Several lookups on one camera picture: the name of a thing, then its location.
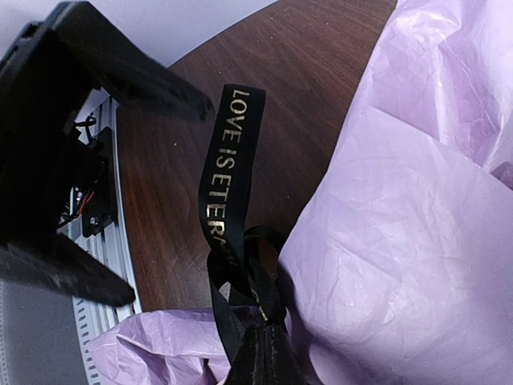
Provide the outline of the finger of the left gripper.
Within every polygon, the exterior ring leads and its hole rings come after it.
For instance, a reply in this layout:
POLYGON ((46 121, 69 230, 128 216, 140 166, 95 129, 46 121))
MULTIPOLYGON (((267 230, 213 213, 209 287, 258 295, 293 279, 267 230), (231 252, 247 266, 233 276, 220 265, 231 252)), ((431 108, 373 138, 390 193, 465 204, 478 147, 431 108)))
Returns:
POLYGON ((125 280, 61 233, 2 245, 1 279, 113 307, 135 301, 125 280))

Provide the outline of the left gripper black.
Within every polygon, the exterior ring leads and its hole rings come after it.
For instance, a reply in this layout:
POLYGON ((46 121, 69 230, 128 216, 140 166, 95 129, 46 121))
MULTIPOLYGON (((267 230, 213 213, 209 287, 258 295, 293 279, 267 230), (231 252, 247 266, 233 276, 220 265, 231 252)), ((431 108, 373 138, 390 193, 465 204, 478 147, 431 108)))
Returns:
POLYGON ((206 120, 209 96, 140 50, 90 2, 60 2, 1 58, 1 247, 57 231, 73 185, 75 119, 94 90, 206 120))

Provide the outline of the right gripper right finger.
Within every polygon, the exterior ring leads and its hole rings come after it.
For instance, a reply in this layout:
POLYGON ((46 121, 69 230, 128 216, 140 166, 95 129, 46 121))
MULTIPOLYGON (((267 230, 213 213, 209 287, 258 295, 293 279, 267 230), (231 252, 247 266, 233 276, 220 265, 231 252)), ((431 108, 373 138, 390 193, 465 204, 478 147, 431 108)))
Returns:
POLYGON ((266 327, 266 383, 274 385, 306 384, 289 345, 283 327, 266 327))

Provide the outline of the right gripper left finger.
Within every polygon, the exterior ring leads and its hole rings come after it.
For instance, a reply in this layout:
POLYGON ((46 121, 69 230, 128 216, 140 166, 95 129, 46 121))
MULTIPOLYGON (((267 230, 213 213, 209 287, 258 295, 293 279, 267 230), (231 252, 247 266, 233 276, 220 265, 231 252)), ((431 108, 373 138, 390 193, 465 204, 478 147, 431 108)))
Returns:
POLYGON ((233 360, 226 379, 228 385, 265 385, 267 383, 265 327, 250 326, 233 360))

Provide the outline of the black printed ribbon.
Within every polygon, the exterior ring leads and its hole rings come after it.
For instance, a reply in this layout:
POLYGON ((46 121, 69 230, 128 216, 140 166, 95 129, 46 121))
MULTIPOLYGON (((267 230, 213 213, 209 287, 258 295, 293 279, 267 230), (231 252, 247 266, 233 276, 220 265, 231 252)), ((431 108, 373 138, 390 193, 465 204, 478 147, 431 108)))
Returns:
POLYGON ((212 310, 229 360, 234 360, 246 328, 220 293, 228 283, 253 300, 263 322, 285 330, 285 307, 277 286, 265 272, 250 242, 265 239, 275 250, 283 236, 268 226, 245 227, 252 187, 252 168, 265 109, 265 91, 224 85, 200 179, 200 224, 210 247, 207 258, 212 310))

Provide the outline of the purple wrapping paper sheet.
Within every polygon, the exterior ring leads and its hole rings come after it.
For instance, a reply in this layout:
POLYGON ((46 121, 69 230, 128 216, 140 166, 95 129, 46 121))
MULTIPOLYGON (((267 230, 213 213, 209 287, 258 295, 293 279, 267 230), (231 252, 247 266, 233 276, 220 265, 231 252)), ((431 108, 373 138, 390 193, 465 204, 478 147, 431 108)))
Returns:
MULTIPOLYGON (((512 381, 512 4, 279 1, 172 70, 225 105, 225 143, 265 90, 247 226, 288 309, 309 384, 512 381)), ((143 313, 91 341, 112 384, 218 384, 197 190, 214 128, 117 113, 124 216, 143 313)))

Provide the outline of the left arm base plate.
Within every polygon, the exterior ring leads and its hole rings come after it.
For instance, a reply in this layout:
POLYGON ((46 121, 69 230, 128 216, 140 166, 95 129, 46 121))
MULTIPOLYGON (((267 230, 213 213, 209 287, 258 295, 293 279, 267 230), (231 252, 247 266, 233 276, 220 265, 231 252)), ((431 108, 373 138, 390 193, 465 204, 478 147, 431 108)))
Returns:
POLYGON ((81 221, 82 235, 85 238, 100 234, 117 220, 118 205, 115 191, 114 132, 106 126, 96 136, 91 128, 98 120, 89 115, 75 124, 82 128, 87 142, 81 142, 79 148, 85 153, 85 165, 82 166, 78 184, 71 190, 71 197, 61 214, 58 231, 70 227, 77 219, 81 221))

